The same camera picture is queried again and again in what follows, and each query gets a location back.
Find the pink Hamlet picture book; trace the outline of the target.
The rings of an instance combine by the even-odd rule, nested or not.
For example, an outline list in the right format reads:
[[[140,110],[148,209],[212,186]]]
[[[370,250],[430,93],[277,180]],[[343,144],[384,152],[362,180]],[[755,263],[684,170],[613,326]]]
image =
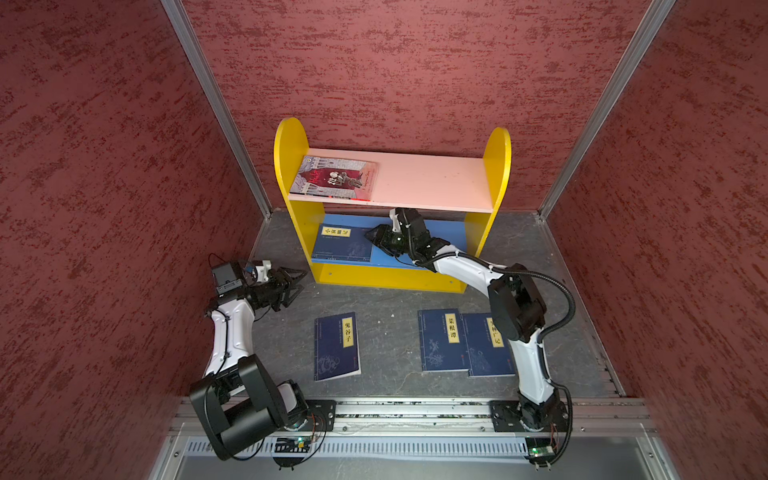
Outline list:
[[[379,166],[376,162],[306,155],[289,192],[296,195],[368,201]]]

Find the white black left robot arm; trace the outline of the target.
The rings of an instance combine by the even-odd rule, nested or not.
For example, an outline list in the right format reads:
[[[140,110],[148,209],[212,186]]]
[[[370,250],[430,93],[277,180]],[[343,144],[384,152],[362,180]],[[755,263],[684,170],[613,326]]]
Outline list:
[[[275,383],[252,338],[253,325],[265,314],[293,303],[307,272],[261,260],[222,261],[211,273],[215,296],[206,315],[214,324],[213,347],[189,400],[216,456],[243,461],[243,451],[278,430],[304,427],[309,417],[298,384]]]

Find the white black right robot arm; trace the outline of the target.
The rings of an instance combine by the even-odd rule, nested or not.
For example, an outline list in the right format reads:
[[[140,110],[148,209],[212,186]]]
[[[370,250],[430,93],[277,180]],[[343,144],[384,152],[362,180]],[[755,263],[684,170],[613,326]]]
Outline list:
[[[368,230],[364,238],[392,258],[407,256],[418,268],[449,276],[484,294],[493,325],[509,345],[517,369],[521,424],[529,431],[541,431],[556,422],[559,394],[567,388],[551,377],[544,339],[575,317],[575,298],[568,287],[521,264],[498,265],[461,250],[432,235],[412,208],[391,210],[390,222]],[[566,314],[553,325],[546,324],[547,306],[536,280],[557,288],[567,302]]]

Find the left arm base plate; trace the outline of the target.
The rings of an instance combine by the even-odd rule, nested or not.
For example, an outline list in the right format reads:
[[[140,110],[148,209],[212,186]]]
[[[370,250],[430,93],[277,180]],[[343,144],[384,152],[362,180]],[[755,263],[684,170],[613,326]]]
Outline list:
[[[282,429],[291,432],[331,432],[337,406],[336,400],[306,400],[288,412],[288,423]]]

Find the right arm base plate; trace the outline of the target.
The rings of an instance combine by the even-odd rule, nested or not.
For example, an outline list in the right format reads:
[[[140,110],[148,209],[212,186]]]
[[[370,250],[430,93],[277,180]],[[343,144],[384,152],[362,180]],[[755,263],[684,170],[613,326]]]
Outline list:
[[[488,403],[490,420],[496,433],[538,434],[548,431],[554,424],[559,433],[565,433],[570,414],[567,404],[560,401],[554,409],[550,421],[545,422],[541,430],[530,430],[522,423],[521,408],[516,400],[491,400]]]

